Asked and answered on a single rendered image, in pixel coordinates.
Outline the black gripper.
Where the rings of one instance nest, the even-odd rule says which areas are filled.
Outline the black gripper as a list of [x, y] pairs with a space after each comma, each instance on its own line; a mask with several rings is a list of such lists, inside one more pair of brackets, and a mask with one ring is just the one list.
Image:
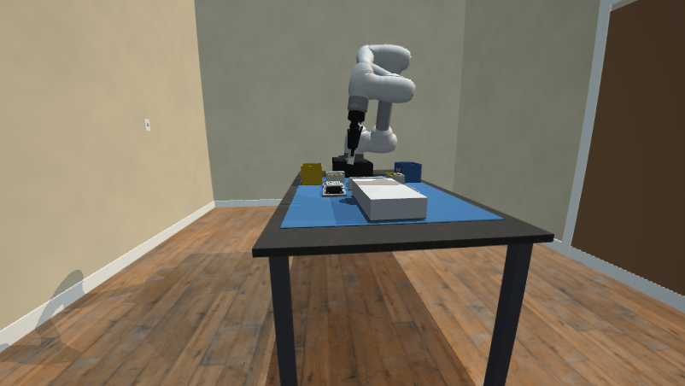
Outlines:
[[[360, 134], [363, 129], [361, 122], [365, 120], [365, 113], [359, 110], [350, 110], [348, 112], [348, 120], [351, 125], [348, 129], [348, 159], [347, 164], [354, 164], [355, 150], [358, 148], [360, 141]], [[353, 124], [352, 124], [353, 123]], [[356, 127], [357, 126], [357, 127]], [[349, 148], [350, 147], [350, 148]]]

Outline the yellow open-top bin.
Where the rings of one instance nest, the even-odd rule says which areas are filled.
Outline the yellow open-top bin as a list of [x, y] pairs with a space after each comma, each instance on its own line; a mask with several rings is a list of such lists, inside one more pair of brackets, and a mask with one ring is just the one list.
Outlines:
[[302, 163], [302, 166], [302, 185], [322, 184], [322, 163]]

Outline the dark blue open bin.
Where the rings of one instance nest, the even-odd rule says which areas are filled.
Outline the dark blue open bin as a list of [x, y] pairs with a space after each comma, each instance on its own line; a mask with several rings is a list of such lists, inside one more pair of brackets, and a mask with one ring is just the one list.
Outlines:
[[395, 162], [395, 173], [402, 173], [405, 175], [405, 183], [421, 183], [421, 170], [422, 164], [415, 162]]

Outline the blue flat mat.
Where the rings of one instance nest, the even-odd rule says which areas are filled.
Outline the blue flat mat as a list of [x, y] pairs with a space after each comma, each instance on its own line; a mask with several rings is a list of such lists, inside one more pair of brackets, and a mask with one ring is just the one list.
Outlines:
[[428, 197], [426, 219], [370, 221], [352, 195], [349, 178], [345, 178], [343, 183], [347, 196], [323, 197], [323, 183], [326, 183], [326, 177], [322, 177], [320, 185], [302, 185], [300, 182], [280, 229], [503, 219], [421, 182], [405, 184]]

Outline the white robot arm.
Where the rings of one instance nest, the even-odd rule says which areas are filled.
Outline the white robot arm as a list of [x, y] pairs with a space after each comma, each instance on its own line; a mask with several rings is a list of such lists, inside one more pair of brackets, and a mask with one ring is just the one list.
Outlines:
[[410, 65], [410, 51], [389, 44], [368, 46], [359, 49], [348, 85], [348, 111], [366, 113], [369, 100], [378, 100], [376, 125], [372, 132], [363, 126], [354, 155], [354, 161], [363, 162], [367, 162], [364, 152], [389, 153], [395, 149], [397, 138], [389, 127], [393, 103], [409, 102], [415, 90], [411, 80], [400, 76]]

